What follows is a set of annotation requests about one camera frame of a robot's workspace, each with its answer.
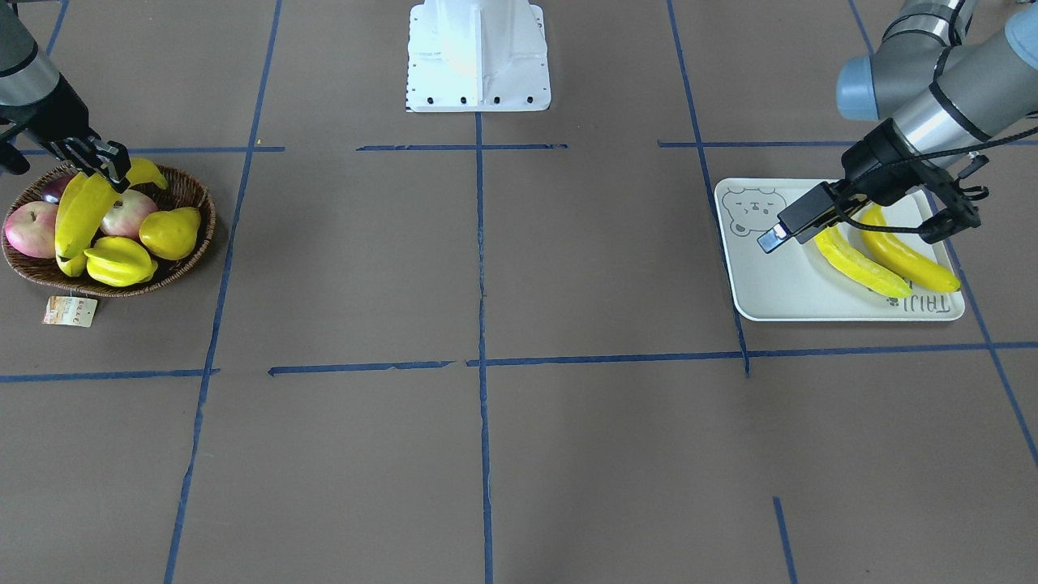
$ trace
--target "white tray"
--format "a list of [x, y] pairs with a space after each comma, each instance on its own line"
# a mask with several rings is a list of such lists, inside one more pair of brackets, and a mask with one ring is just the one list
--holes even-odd
[[[828, 263], [814, 242], [789, 241], [765, 253], [757, 238], [778, 212], [825, 178], [725, 178], [714, 189], [735, 307], [756, 322], [951, 322], [965, 312], [961, 291], [940, 295], [909, 281], [908, 299], [886, 299]], [[925, 193], [914, 190], [883, 208], [892, 225], [916, 226], [932, 215]], [[851, 245], [869, 251], [859, 231], [840, 229]], [[955, 271], [943, 244], [899, 235], [913, 249]]]

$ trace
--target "apple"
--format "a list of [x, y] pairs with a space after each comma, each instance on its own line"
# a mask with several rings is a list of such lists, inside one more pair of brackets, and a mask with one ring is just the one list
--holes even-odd
[[30, 257], [53, 257], [54, 220], [57, 216], [58, 205], [53, 202], [26, 202], [4, 221], [4, 237], [11, 247]]
[[47, 202], [57, 204], [58, 201], [61, 200], [61, 195], [64, 194], [64, 188], [69, 186], [69, 182], [75, 176], [76, 174], [65, 174], [47, 183], [44, 185], [44, 188], [40, 189], [39, 197]]
[[119, 195], [101, 220], [101, 231], [137, 239], [144, 217], [159, 210], [152, 197], [143, 192], [128, 189]]

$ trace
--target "brown basket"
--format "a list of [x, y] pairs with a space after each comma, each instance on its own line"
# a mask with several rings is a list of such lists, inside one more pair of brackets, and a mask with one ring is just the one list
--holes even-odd
[[[213, 240], [213, 233], [216, 231], [216, 206], [213, 204], [213, 199], [209, 195], [209, 189], [195, 179], [194, 176], [184, 172], [183, 170], [177, 170], [176, 168], [163, 166], [161, 164], [158, 166], [162, 174], [169, 180], [168, 190], [161, 190], [159, 187], [151, 183], [136, 185], [133, 188], [134, 190], [143, 192], [155, 199], [155, 202], [159, 205], [159, 210], [161, 211], [170, 211], [177, 206], [198, 207], [198, 211], [201, 213], [201, 225], [198, 227], [198, 241], [195, 243], [194, 251], [192, 251], [187, 257], [175, 261], [156, 257], [159, 261], [159, 269], [155, 271], [155, 275], [151, 280], [142, 283], [136, 283], [134, 285], [128, 285], [126, 287], [115, 287], [90, 279], [86, 273], [79, 277], [70, 277], [65, 275], [60, 268], [58, 268], [57, 262], [53, 258], [29, 257], [11, 247], [10, 244], [7, 243], [7, 238], [0, 233], [0, 238], [3, 239], [3, 254], [7, 257], [7, 262], [10, 263], [10, 267], [15, 268], [15, 271], [21, 274], [22, 277], [25, 277], [30, 281], [35, 281], [36, 283], [43, 283], [46, 285], [54, 285], [72, 291], [79, 291], [79, 294], [82, 295], [101, 297], [105, 299], [122, 299], [127, 297], [139, 297], [141, 295], [146, 295], [148, 291], [158, 289], [159, 287], [162, 287], [181, 277], [187, 273], [188, 270], [194, 267], [196, 262], [198, 262], [198, 258], [206, 252], [210, 242]], [[36, 182], [29, 185], [29, 187], [22, 193], [22, 196], [19, 196], [18, 200], [11, 204], [10, 208], [7, 210], [7, 214], [4, 216], [4, 221], [6, 221], [7, 216], [9, 216], [22, 204], [32, 200], [42, 200], [40, 191], [43, 190], [44, 185], [54, 178], [57, 178], [58, 176], [64, 174], [75, 174], [76, 172], [76, 167], [71, 163], [65, 162], [40, 176], [36, 179]]]

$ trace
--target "cartoon bear face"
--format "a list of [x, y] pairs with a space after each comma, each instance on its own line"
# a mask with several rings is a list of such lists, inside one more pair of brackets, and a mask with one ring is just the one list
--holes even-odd
[[739, 237], [770, 229], [786, 207], [786, 199], [773, 188], [728, 189], [720, 202], [731, 219], [728, 228]]

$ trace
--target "price tag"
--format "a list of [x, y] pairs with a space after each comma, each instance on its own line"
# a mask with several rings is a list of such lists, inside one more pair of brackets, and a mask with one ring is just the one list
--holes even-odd
[[98, 302], [93, 299], [74, 297], [51, 297], [47, 301], [44, 325], [64, 325], [67, 327], [90, 327]]

